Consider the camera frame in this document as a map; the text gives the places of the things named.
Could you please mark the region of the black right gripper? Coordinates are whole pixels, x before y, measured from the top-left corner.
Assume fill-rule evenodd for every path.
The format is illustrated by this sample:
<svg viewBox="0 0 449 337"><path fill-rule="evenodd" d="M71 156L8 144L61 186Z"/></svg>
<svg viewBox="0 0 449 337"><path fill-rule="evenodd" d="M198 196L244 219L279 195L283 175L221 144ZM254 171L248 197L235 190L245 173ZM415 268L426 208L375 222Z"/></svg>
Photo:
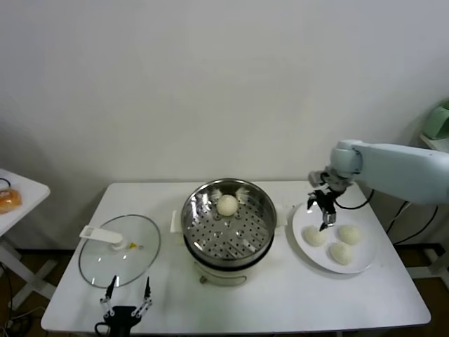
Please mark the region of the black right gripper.
<svg viewBox="0 0 449 337"><path fill-rule="evenodd" d="M322 223L319 231L322 232L332 226L336 221L335 201L342 195L342 191L314 190L308 194L307 210L310 211L313 206L317 206L322 211Z"/></svg>

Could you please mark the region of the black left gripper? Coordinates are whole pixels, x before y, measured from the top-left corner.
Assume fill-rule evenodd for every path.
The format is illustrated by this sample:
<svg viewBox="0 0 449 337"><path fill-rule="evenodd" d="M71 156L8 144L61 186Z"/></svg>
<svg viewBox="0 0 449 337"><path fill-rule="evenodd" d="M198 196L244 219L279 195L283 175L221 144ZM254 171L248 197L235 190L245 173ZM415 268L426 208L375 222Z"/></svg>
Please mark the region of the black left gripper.
<svg viewBox="0 0 449 337"><path fill-rule="evenodd" d="M114 306L112 307L110 300L114 287L116 285L116 275L113 276L111 283L106 288L106 293L100 299L100 304L103 309L103 315L106 317L106 325L109 327L109 336L111 337L130 337L131 329L141 321L152 305L151 286L149 277L144 289L144 297L140 306Z"/></svg>

